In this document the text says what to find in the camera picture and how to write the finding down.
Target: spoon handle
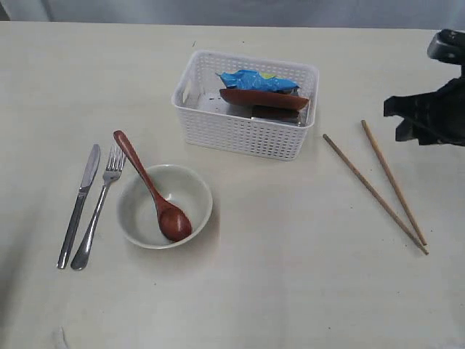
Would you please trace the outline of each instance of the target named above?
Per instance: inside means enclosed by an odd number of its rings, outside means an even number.
[[[139,173],[139,176],[144,180],[145,185],[148,187],[150,194],[152,194],[152,197],[157,204],[157,212],[162,212],[163,207],[169,204],[155,189],[152,179],[145,171],[142,162],[140,162],[139,156],[137,156],[137,153],[131,142],[129,142],[128,137],[126,137],[124,132],[120,130],[115,131],[113,133],[113,137],[115,138],[116,143],[118,143],[119,148],[121,148],[123,153],[126,154],[126,157],[131,162],[132,166],[134,166],[137,173]]]

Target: fork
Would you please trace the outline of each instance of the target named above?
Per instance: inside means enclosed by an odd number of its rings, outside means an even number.
[[[90,220],[89,226],[87,227],[86,233],[84,234],[84,238],[79,245],[78,251],[74,256],[73,261],[71,262],[71,267],[74,270],[82,270],[87,266],[90,249],[92,247],[92,241],[94,240],[95,236],[95,228],[97,227],[100,212],[102,211],[103,202],[107,197],[111,183],[118,180],[121,176],[125,162],[126,156],[123,154],[123,151],[117,145],[114,145],[110,150],[105,172],[103,172],[103,187],[102,191],[100,192],[97,206],[95,207],[94,214],[92,215],[92,219]]]

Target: wooden chopstick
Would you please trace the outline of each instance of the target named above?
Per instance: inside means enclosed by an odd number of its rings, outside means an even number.
[[[414,242],[414,244],[426,255],[429,254],[428,250],[421,244],[421,242],[410,232],[407,226],[400,220],[400,218],[395,214],[395,212],[389,207],[387,202],[378,194],[378,192],[373,188],[373,186],[362,176],[360,171],[350,162],[350,160],[342,153],[342,151],[337,147],[336,144],[331,140],[331,138],[324,134],[323,138],[326,142],[333,148],[333,150],[339,155],[343,162],[354,172],[354,175],[362,182],[362,184],[370,191],[371,195],[380,203],[381,206],[386,210],[386,212],[391,216],[391,218],[400,226],[400,228],[407,234],[407,236]]]
[[[387,178],[391,182],[392,187],[394,188],[395,194],[397,195],[397,198],[399,199],[400,203],[402,204],[402,207],[404,208],[405,213],[407,214],[408,220],[410,220],[410,223],[412,223],[413,229],[415,229],[416,235],[420,239],[421,243],[426,246],[426,240],[423,237],[423,234],[421,233],[420,227],[417,224],[415,217],[413,216],[410,207],[407,205],[407,201],[404,198],[404,195],[402,194],[402,191],[399,188],[399,185],[397,185],[397,182],[395,181],[394,175],[392,175],[391,169],[389,168],[389,165],[387,164],[386,160],[384,159],[383,153],[381,152],[381,149],[378,146],[378,143],[375,140],[375,137],[371,133],[370,128],[368,127],[368,124],[365,120],[362,120],[362,126],[363,129],[365,130],[365,133],[370,140],[371,147],[376,153],[376,156],[378,157],[379,162],[383,166],[384,172],[386,173]]]

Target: white table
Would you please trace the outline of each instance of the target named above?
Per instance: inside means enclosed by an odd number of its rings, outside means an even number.
[[[436,348],[465,342],[462,148],[396,143],[390,95],[458,75],[426,56],[433,31],[0,23],[0,348]],[[297,160],[187,145],[170,95],[191,53],[215,49],[320,69],[315,127]],[[328,133],[403,210],[366,119],[430,245],[425,257],[322,140]],[[112,131],[146,165],[184,164],[214,192],[191,244],[125,241],[111,188],[89,266],[55,267],[93,143]]]

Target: plastic basket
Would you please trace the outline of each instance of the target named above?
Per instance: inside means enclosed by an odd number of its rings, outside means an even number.
[[[226,103],[219,96],[224,85],[217,74],[239,69],[295,81],[300,86],[299,95],[310,99],[299,112],[301,126],[251,119],[251,108]],[[311,65],[201,50],[190,58],[171,101],[177,108],[186,142],[290,161],[299,154],[315,122],[318,76],[318,69]]]

